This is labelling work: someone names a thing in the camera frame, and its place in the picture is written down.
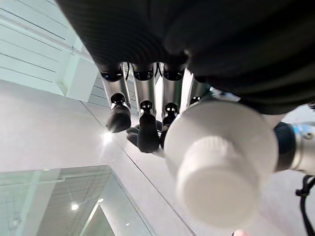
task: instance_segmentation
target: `glass panel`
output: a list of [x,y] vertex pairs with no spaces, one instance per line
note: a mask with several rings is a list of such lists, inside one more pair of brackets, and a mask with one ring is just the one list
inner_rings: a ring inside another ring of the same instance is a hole
[[0,173],[1,236],[155,236],[109,166]]

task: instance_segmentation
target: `white bottle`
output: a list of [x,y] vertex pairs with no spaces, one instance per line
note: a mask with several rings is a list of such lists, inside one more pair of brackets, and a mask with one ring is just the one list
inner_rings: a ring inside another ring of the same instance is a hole
[[259,191],[277,162],[278,143],[256,111],[207,101],[172,123],[164,152],[180,204],[198,220],[232,228],[255,213]]

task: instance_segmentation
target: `silver metal part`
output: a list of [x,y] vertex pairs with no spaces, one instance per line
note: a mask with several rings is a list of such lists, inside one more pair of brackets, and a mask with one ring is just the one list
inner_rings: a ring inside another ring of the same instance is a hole
[[149,80],[138,80],[134,78],[134,87],[137,99],[137,107],[139,115],[142,114],[140,109],[140,104],[143,101],[150,101],[153,107],[153,116],[156,116],[156,92],[155,92],[155,81],[154,77],[150,78]]
[[296,151],[290,169],[315,175],[315,126],[313,123],[292,124]]
[[203,97],[210,91],[210,85],[197,81],[192,74],[191,85],[188,93],[187,107],[190,106],[190,102],[194,97]]
[[178,109],[181,107],[182,85],[183,85],[183,79],[172,81],[163,77],[162,119],[164,119],[165,106],[168,103],[176,104],[178,106]]
[[114,82],[102,78],[102,82],[106,91],[106,96],[110,107],[112,107],[111,97],[116,93],[121,93],[125,97],[126,105],[130,108],[130,97],[129,91],[127,89],[125,76],[122,76],[119,80]]

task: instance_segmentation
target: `black fingertip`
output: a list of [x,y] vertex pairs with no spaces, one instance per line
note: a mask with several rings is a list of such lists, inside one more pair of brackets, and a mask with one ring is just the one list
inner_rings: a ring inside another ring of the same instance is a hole
[[125,106],[116,106],[111,110],[106,127],[112,133],[124,131],[131,126],[130,111]]
[[152,153],[158,150],[159,139],[156,118],[145,112],[140,118],[138,147],[141,152]]

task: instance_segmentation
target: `white cap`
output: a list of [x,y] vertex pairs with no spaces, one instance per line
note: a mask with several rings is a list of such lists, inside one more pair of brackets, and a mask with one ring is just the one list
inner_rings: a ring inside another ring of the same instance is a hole
[[232,228],[251,219],[259,186],[250,162],[231,142],[208,136],[188,148],[177,173],[176,194],[195,218]]

